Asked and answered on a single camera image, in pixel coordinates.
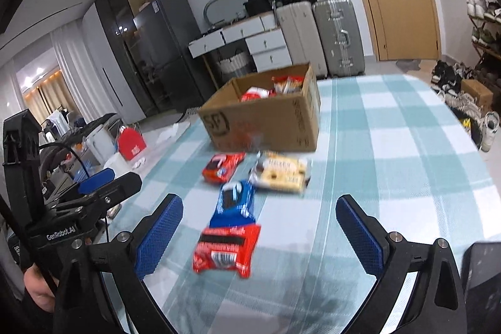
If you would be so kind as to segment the person's left hand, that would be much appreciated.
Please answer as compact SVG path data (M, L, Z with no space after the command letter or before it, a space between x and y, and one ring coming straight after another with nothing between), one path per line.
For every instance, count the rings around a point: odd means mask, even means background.
M48 313L54 312L55 296L35 264L25 271L24 284L31 299L40 309Z

